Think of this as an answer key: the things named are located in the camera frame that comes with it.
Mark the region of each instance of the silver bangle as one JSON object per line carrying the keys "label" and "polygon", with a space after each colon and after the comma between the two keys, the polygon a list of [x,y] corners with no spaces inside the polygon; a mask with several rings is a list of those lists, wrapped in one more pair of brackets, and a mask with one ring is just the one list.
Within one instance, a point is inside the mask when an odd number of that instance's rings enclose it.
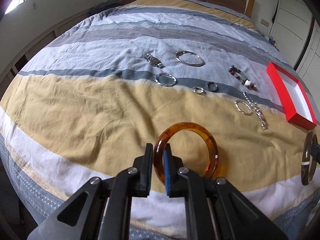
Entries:
{"label": "silver bangle", "polygon": [[[246,113],[246,112],[242,111],[242,110],[239,108],[239,106],[238,106],[239,103],[244,104],[244,105],[249,109],[250,112],[249,112],[249,113]],[[253,111],[252,111],[251,107],[250,107],[246,102],[244,102],[244,101],[236,100],[236,101],[235,101],[235,106],[236,106],[236,109],[238,109],[238,111],[239,111],[241,114],[244,114],[244,115],[252,115],[252,114],[253,114]]]}
{"label": "silver bangle", "polygon": [[[181,55],[186,54],[186,53],[197,56],[197,57],[201,60],[201,63],[199,63],[199,64],[190,64],[190,63],[184,62],[184,61],[182,61],[181,59],[179,59],[179,57],[180,57]],[[183,63],[183,64],[185,64],[185,65],[191,66],[191,67],[201,67],[201,66],[203,66],[203,65],[205,64],[204,60],[203,60],[198,54],[193,53],[193,52],[190,52],[190,51],[185,51],[185,50],[176,52],[176,59],[177,59],[179,62],[181,62],[181,63]]]}
{"label": "silver bangle", "polygon": [[207,88],[210,92],[215,92],[218,90],[218,85],[212,81],[207,83]]}
{"label": "silver bangle", "polygon": [[[171,84],[160,83],[160,82],[158,81],[158,77],[159,77],[159,76],[167,76],[167,77],[170,77],[170,78],[173,79],[173,82],[172,82]],[[157,82],[157,84],[159,84],[160,86],[163,86],[163,87],[172,87],[172,86],[174,86],[174,85],[177,83],[177,79],[176,79],[174,76],[172,76],[171,74],[168,74],[168,73],[166,73],[166,72],[159,73],[159,74],[157,74],[157,75],[154,75],[153,77],[155,78],[155,82]]]}
{"label": "silver bangle", "polygon": [[198,95],[201,95],[204,93],[204,89],[201,87],[193,87],[192,90],[193,90],[193,92],[195,92]]}

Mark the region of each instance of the amber bangle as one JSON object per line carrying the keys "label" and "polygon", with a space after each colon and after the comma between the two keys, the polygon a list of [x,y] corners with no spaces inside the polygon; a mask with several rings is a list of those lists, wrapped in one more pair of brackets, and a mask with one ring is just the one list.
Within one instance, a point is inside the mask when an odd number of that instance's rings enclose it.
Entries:
{"label": "amber bangle", "polygon": [[306,186],[310,183],[315,174],[317,161],[315,158],[312,158],[311,167],[310,167],[310,153],[311,146],[313,144],[318,144],[317,135],[313,130],[310,130],[307,133],[306,139],[303,146],[302,154],[302,163],[301,163],[301,183]]}
{"label": "amber bangle", "polygon": [[169,139],[181,130],[189,130],[197,133],[205,141],[209,150],[209,163],[205,170],[204,178],[211,179],[218,166],[218,147],[213,136],[207,129],[193,122],[180,122],[170,126],[158,138],[153,149],[153,165],[160,181],[164,184],[163,151]]}

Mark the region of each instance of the translucent amber bracelet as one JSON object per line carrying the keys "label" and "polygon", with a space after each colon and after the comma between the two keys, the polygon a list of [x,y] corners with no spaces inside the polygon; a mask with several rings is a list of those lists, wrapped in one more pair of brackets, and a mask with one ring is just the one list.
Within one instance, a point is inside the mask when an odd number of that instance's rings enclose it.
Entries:
{"label": "translucent amber bracelet", "polygon": [[218,147],[213,136],[207,129],[193,122],[180,122],[170,126],[158,138],[153,149],[153,165],[160,181],[164,184],[163,151],[169,139],[181,130],[189,130],[197,133],[205,141],[209,150],[209,163],[205,170],[204,178],[211,179],[218,166]]}

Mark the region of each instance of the screw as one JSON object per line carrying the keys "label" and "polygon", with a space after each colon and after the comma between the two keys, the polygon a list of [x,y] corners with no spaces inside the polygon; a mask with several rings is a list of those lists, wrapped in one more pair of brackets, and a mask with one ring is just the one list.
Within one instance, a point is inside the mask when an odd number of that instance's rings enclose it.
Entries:
{"label": "screw", "polygon": [[131,168],[128,169],[128,173],[129,173],[129,174],[134,174],[134,173],[136,173],[137,171],[138,171],[138,169],[137,169],[136,167],[131,167]]}
{"label": "screw", "polygon": [[189,172],[189,169],[187,167],[181,167],[179,168],[179,172],[182,174],[186,174]]}
{"label": "screw", "polygon": [[93,177],[90,179],[92,185],[99,183],[100,179],[98,177]]}
{"label": "screw", "polygon": [[225,178],[220,177],[220,178],[217,178],[217,179],[216,179],[216,182],[217,182],[219,185],[223,185],[223,184],[225,184],[227,181],[226,181]]}

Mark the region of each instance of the red box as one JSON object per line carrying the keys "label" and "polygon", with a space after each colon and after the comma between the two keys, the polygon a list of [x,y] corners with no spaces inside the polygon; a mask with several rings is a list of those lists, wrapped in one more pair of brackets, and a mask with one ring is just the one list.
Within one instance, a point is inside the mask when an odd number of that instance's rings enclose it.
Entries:
{"label": "red box", "polygon": [[276,87],[288,122],[311,130],[317,126],[315,114],[301,82],[273,62],[267,72]]}

